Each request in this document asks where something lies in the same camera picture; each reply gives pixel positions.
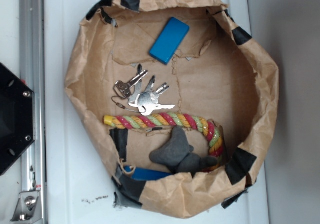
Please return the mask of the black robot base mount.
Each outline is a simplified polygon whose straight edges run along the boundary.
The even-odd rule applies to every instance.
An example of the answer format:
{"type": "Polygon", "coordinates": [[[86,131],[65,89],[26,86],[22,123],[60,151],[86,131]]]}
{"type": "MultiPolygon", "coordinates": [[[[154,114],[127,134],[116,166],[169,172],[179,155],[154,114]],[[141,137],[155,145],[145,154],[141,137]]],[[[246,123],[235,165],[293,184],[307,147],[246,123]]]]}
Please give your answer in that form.
{"type": "Polygon", "coordinates": [[[0,174],[34,142],[34,92],[0,65],[0,174]]]}

